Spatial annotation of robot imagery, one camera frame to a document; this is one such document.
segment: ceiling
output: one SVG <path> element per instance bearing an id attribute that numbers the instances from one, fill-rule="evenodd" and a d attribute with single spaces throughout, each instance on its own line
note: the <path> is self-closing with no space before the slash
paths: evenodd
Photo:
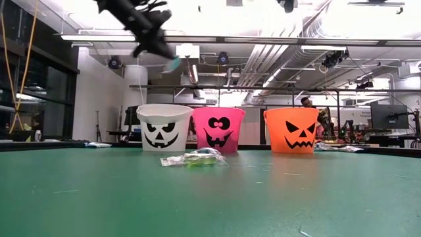
<path id="1" fill-rule="evenodd" d="M 34 11 L 34 0 L 13 0 L 29 12 Z M 127 34 L 123 26 L 107 11 L 98 14 L 97 6 L 87 0 L 40 0 L 40 20 L 57 32 L 65 34 Z M 419 20 L 419 0 L 406 0 L 404 12 L 396 14 L 393 7 L 350 7 L 351 0 L 299 0 L 298 9 L 291 14 L 275 0 L 243 0 L 242 7 L 227 7 L 226 0 L 167 0 L 173 17 L 163 26 L 169 35 L 187 36 L 264 36 L 264 37 L 310 37 L 353 39 L 414 39 L 421 30 L 414 27 Z M 394 67 L 404 60 L 420 60 L 419 48 L 349 47 L 350 60 L 343 61 L 338 68 L 327 73 L 319 70 L 324 55 L 329 51 L 303 51 L 299 46 L 251 45 L 251 44 L 196 44 L 200 47 L 201 60 L 191 59 L 197 64 L 199 73 L 226 72 L 229 67 L 240 68 L 242 75 L 236 79 L 247 86 L 261 86 L 270 74 L 281 69 L 277 81 L 296 81 L 298 88 L 320 86 L 344 86 L 364 73 L 378 74 L 395 72 Z M 119 55 L 125 65 L 148 67 L 152 84 L 180 84 L 180 75 L 187 74 L 186 61 L 170 74 L 162 74 L 168 61 L 162 57 L 143 53 L 132 58 L 130 53 L 135 43 L 94 43 L 89 54 L 104 65 L 112 55 Z M 176 52 L 177 44 L 171 44 Z M 230 57 L 230 66 L 215 66 L 216 56 L 225 51 Z M 247 73 L 258 72 L 257 76 Z M 215 81 L 224 83 L 217 76 L 199 76 L 199 83 Z M 276 82 L 276 86 L 287 86 Z"/>

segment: green tabletop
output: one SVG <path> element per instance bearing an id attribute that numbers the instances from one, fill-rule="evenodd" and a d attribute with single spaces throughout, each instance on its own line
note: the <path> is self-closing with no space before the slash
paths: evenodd
<path id="1" fill-rule="evenodd" d="M 173 153 L 0 153 L 0 236 L 421 236 L 421 159 L 239 151 L 225 167 Z"/>

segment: person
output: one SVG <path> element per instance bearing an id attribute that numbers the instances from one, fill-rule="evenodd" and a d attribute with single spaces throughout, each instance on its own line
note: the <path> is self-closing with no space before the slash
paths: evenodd
<path id="1" fill-rule="evenodd" d="M 301 104 L 306 108 L 314 108 L 317 109 L 316 106 L 312 104 L 312 101 L 308 97 L 301 98 Z M 321 136 L 321 133 L 325 131 L 328 134 L 328 131 L 330 131 L 331 136 L 335 136 L 334 131 L 332 129 L 332 123 L 330 121 L 330 110 L 329 108 L 321 109 L 318 112 L 317 116 L 317 122 L 320 123 L 320 126 L 317 128 L 317 136 Z"/>

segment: plastic bucket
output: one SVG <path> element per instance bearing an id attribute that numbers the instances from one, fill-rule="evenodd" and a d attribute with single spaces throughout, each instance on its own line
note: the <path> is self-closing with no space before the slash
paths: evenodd
<path id="1" fill-rule="evenodd" d="M 148 104 L 137 108 L 144 151 L 184 151 L 193 109 L 181 105 Z"/>
<path id="2" fill-rule="evenodd" d="M 223 153 L 238 149 L 239 129 L 245 111 L 236 108 L 204 107 L 194 110 L 197 147 L 211 147 Z"/>
<path id="3" fill-rule="evenodd" d="M 264 112 L 270 147 L 279 153 L 313 153 L 318 110 L 313 108 L 271 109 Z"/>

